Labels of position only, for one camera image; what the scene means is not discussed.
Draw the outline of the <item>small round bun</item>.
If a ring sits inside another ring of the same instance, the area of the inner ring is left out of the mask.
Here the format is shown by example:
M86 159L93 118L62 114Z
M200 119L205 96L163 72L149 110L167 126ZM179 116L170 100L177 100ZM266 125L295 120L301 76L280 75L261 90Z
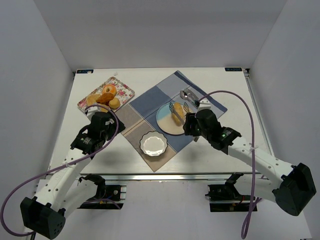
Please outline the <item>small round bun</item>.
M108 106L115 110L117 108L119 108L121 105L120 100L117 97L114 97L112 100L109 101Z

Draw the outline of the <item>oblong golden bread roll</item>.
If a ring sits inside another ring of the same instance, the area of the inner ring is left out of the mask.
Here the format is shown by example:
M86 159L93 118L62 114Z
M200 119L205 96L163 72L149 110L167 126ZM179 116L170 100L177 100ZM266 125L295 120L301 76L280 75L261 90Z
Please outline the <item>oblong golden bread roll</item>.
M177 115L181 118L181 120L183 120L184 119L184 112L183 112L182 105L179 102L172 102L171 104L173 106L173 109L177 113ZM177 115L175 113L172 113L171 117L177 126L181 126L181 125L183 125L183 123L180 121L180 119L177 117Z

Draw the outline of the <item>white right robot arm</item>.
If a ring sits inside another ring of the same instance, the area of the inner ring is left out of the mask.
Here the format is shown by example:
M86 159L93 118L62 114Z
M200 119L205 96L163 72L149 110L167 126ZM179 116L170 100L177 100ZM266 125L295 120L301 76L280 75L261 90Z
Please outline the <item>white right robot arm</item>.
M317 192L307 165L293 165L254 148L236 130L222 127L210 109L187 113L183 129L185 135L203 137L214 149L266 176L255 181L255 196L276 203L292 216L298 216Z

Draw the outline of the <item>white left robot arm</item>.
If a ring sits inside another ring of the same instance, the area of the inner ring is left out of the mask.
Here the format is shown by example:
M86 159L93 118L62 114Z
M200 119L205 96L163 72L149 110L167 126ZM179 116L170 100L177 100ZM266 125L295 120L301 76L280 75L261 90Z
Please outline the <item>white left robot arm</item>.
M71 143L62 169L56 170L33 198L25 197L21 202L24 226L53 240L75 209L89 199L102 199L106 195L106 185L105 179L99 175L81 177L77 187L71 186L94 158L95 152L125 128L112 113L95 112L90 124L84 126Z

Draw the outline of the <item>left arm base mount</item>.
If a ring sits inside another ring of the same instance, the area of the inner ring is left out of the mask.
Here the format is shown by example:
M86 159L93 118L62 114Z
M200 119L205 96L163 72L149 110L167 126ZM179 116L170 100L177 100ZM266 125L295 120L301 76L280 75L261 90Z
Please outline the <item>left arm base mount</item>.
M97 185L96 194L80 205L78 209L86 210L121 210L127 194L127 186L106 183L106 180L96 174L81 176L78 185L83 180L89 180Z

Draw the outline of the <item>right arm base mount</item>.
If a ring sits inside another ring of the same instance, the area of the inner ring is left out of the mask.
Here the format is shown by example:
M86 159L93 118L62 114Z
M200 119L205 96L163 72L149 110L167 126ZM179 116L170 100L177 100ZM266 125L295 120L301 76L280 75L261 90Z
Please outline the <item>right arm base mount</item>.
M241 195L235 188L237 180L243 173L233 173L223 184L208 185L205 197L209 200L211 213L248 212L250 194Z

